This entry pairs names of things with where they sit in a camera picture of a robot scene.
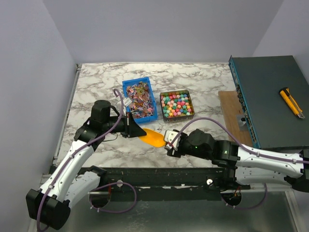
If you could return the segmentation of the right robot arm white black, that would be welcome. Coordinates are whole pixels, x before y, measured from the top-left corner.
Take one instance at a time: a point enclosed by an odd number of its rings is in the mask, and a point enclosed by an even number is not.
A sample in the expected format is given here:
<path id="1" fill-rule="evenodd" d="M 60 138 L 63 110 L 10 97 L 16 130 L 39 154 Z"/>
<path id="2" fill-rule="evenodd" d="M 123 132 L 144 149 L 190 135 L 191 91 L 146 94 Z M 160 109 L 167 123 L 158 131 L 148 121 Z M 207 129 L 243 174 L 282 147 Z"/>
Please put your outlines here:
<path id="1" fill-rule="evenodd" d="M 189 135 L 167 130 L 164 142 L 169 156 L 190 155 L 230 171 L 222 177 L 226 189 L 273 183 L 300 192 L 309 190 L 309 157 L 304 151 L 278 153 L 261 150 L 228 140 L 215 140 L 199 129 Z"/>

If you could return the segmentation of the yellow plastic scoop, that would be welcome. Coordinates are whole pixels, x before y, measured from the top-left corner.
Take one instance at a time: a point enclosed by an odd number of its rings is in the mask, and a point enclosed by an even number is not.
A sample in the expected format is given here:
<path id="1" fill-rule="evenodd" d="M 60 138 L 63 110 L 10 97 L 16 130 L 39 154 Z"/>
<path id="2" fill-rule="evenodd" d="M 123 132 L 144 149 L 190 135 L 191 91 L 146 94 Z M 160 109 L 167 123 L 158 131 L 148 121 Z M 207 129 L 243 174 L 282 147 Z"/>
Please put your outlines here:
<path id="1" fill-rule="evenodd" d="M 166 142 L 164 140 L 164 135 L 151 130 L 151 129 L 143 129 L 146 132 L 145 136 L 140 136 L 139 139 L 144 143 L 149 144 L 153 147 L 164 147 Z"/>

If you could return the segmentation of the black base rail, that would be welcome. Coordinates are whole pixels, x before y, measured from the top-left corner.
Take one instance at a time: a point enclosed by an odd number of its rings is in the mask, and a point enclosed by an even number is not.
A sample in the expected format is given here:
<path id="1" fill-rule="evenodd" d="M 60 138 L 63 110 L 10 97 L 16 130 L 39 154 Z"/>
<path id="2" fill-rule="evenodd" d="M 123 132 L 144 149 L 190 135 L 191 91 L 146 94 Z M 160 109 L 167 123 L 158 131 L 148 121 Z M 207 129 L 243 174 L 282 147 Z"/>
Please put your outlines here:
<path id="1" fill-rule="evenodd" d="M 111 188 L 114 202 L 138 201 L 219 201 L 221 192 L 250 189 L 236 182 L 235 172 L 225 168 L 82 168 L 93 171 L 99 185 L 126 182 L 130 186 Z"/>

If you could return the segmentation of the metal tin of star candies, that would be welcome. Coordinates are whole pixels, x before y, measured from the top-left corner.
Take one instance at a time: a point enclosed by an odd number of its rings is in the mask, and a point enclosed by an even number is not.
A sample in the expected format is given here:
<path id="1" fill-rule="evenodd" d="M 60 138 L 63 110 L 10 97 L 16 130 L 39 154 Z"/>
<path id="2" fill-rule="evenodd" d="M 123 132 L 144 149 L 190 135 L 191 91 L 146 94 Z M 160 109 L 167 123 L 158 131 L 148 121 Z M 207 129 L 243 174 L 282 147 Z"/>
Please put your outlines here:
<path id="1" fill-rule="evenodd" d="M 165 123 L 191 120 L 195 115 L 188 90 L 161 92 L 160 107 Z"/>

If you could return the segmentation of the blue plastic candy bin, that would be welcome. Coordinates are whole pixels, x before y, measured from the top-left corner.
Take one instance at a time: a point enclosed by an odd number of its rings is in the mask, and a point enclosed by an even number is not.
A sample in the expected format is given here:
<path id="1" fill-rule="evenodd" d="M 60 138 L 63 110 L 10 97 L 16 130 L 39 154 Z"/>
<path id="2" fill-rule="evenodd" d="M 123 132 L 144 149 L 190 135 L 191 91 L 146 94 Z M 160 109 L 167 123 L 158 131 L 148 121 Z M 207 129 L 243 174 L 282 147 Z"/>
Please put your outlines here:
<path id="1" fill-rule="evenodd" d="M 149 77 L 122 82 L 124 96 L 131 100 L 126 107 L 138 124 L 150 123 L 158 119 L 156 101 Z"/>

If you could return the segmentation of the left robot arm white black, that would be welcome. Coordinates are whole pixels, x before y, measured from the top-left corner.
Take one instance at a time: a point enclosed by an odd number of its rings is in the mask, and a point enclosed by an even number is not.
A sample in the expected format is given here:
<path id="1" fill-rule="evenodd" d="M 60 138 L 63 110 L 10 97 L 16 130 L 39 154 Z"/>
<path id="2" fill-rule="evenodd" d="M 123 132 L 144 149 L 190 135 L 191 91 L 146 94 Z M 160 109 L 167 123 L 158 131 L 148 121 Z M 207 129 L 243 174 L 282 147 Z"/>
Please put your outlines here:
<path id="1" fill-rule="evenodd" d="M 92 167 L 81 180 L 76 176 L 83 164 L 96 151 L 109 133 L 120 133 L 125 138 L 145 136 L 147 133 L 135 122 L 130 112 L 117 112 L 109 101 L 95 101 L 90 118 L 77 130 L 71 147 L 49 179 L 38 189 L 30 189 L 26 203 L 30 218 L 37 224 L 61 229 L 69 218 L 71 208 L 89 191 L 104 190 L 106 171 Z"/>

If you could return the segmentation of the yellow utility knife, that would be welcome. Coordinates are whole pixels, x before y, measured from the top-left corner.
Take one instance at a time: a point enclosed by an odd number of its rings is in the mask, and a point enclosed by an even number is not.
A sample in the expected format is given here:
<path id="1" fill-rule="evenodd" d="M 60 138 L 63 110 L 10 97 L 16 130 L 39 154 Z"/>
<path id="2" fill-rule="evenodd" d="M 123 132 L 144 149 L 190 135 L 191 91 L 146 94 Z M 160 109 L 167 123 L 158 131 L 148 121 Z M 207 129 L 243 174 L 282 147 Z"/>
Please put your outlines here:
<path id="1" fill-rule="evenodd" d="M 280 89 L 279 94 L 281 95 L 281 97 L 286 102 L 286 104 L 288 105 L 288 107 L 291 109 L 291 111 L 293 112 L 295 116 L 299 117 L 300 119 L 305 118 L 303 111 L 300 109 L 297 102 L 294 100 L 294 98 L 290 94 L 289 88 L 284 87 Z"/>

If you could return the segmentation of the dark green box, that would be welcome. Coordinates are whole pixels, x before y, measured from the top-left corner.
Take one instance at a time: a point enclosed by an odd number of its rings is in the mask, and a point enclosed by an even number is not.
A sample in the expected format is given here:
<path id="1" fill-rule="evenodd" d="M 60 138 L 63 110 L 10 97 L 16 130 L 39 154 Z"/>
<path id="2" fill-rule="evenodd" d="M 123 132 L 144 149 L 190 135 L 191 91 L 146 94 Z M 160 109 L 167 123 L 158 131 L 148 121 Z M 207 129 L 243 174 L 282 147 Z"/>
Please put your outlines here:
<path id="1" fill-rule="evenodd" d="M 293 56 L 230 57 L 228 62 L 255 148 L 309 147 L 309 85 Z M 279 94 L 287 87 L 305 116 L 295 116 Z"/>

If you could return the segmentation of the wooden board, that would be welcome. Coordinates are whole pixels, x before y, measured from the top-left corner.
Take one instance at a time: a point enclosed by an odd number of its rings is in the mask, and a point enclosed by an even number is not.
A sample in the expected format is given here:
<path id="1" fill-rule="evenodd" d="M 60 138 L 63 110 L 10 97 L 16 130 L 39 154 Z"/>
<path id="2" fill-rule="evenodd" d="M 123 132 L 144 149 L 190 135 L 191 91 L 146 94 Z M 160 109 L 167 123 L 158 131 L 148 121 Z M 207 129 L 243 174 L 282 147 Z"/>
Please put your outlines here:
<path id="1" fill-rule="evenodd" d="M 244 115 L 237 93 L 235 91 L 219 91 L 218 96 L 226 128 L 242 144 L 252 146 L 253 143 L 248 126 L 245 122 L 241 121 Z"/>

